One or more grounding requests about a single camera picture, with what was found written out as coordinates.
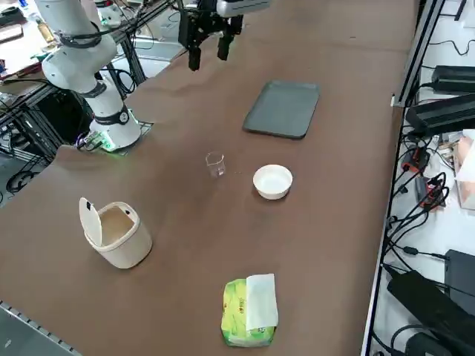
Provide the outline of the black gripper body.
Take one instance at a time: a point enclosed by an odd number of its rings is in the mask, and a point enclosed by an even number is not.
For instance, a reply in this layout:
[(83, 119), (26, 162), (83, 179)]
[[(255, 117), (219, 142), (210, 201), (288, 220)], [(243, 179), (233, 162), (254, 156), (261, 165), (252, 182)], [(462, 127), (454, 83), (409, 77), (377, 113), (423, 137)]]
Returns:
[(179, 10), (180, 23), (178, 42), (182, 46), (186, 47), (187, 45), (187, 28), (189, 21), (204, 21), (208, 37), (212, 34), (221, 32), (223, 28), (223, 19), (226, 18), (221, 17), (217, 13), (216, 7), (216, 1), (191, 1)]

